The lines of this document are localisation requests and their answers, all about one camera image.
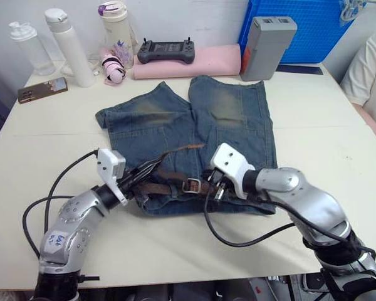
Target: blue plastic crate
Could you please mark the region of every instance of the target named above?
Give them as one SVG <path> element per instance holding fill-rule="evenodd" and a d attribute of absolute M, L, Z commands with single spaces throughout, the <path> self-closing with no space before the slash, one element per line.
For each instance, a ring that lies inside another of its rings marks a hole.
<path fill-rule="evenodd" d="M 281 63 L 319 63 L 352 22 L 340 26 L 338 0 L 249 0 L 238 43 L 244 52 L 255 16 L 289 16 L 298 25 Z"/>

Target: robotic arm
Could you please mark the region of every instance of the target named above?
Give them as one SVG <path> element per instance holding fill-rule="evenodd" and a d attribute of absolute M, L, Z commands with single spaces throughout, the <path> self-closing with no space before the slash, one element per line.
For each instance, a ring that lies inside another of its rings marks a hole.
<path fill-rule="evenodd" d="M 68 200 L 55 224 L 45 233 L 40 244 L 39 275 L 33 300 L 78 299 L 78 283 L 83 281 L 80 271 L 91 235 L 112 208 L 127 204 L 133 197 L 133 188 L 156 171 L 167 154 L 125 172 L 125 158 L 117 151 L 98 151 L 98 173 L 105 184 Z M 227 178 L 241 199 L 256 195 L 263 202 L 292 209 L 289 215 L 301 231 L 304 244 L 314 250 L 335 300 L 376 300 L 376 263 L 362 249 L 342 208 L 331 195 L 310 185 L 293 168 L 256 171 L 242 154 L 225 143 L 217 148 L 211 166 L 214 171 L 209 182 L 219 189 L 216 197 L 222 195 L 222 181 Z M 315 230 L 299 216 L 332 235 Z"/>
<path fill-rule="evenodd" d="M 80 275 L 91 235 L 111 209 L 128 203 L 132 189 L 156 171 L 167 154 L 125 172 L 125 158 L 117 151 L 98 150 L 97 172 L 105 184 L 69 199 L 44 234 L 33 300 L 78 300 L 78 283 L 98 280 Z"/>
<path fill-rule="evenodd" d="M 353 232 L 343 209 L 330 194 L 309 184 L 297 169 L 284 167 L 256 171 L 242 154 L 225 143 L 217 148 L 211 166 L 232 181 L 239 198 L 259 196 L 264 201 L 292 208 L 289 216 L 303 235 L 305 246 L 315 252 L 335 300 L 376 300 L 375 260 L 363 250 L 362 242 Z M 216 185 L 223 190 L 221 181 Z M 293 212 L 341 240 L 320 233 Z"/>

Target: faded denim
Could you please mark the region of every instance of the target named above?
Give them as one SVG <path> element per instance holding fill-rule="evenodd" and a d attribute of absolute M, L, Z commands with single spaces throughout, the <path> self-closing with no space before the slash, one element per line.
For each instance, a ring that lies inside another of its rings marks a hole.
<path fill-rule="evenodd" d="M 173 153 L 162 164 L 166 171 L 182 171 L 201 179 L 223 142 L 244 154 L 256 169 L 277 167 L 263 82 L 229 85 L 201 75 L 191 80 L 189 100 L 180 98 L 162 82 L 147 94 L 99 111 L 96 118 L 100 127 L 108 130 L 112 148 L 126 158 L 128 168 L 165 151 L 205 143 L 201 149 Z M 163 183 L 157 177 L 154 181 Z M 157 216 L 200 213 L 203 204 L 196 194 L 153 195 L 144 204 L 138 203 L 144 212 Z M 248 204 L 228 193 L 220 202 L 209 202 L 209 211 L 275 213 L 273 206 Z"/>

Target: clear plastic bottle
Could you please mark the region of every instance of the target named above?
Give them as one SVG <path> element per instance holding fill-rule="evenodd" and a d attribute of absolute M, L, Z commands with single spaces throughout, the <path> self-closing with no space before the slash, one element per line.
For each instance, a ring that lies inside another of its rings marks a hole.
<path fill-rule="evenodd" d="M 12 22 L 8 24 L 11 30 L 11 39 L 17 43 L 31 62 L 35 73 L 38 75 L 49 75 L 56 71 L 49 54 L 39 40 L 36 29 L 29 23 L 19 24 Z"/>

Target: black remote controller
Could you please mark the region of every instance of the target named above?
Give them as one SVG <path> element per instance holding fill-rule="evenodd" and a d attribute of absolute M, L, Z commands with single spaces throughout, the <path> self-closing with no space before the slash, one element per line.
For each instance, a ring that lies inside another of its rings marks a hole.
<path fill-rule="evenodd" d="M 182 60 L 191 64 L 195 58 L 194 42 L 189 37 L 184 42 L 153 42 L 144 38 L 137 56 L 142 64 L 152 60 Z"/>

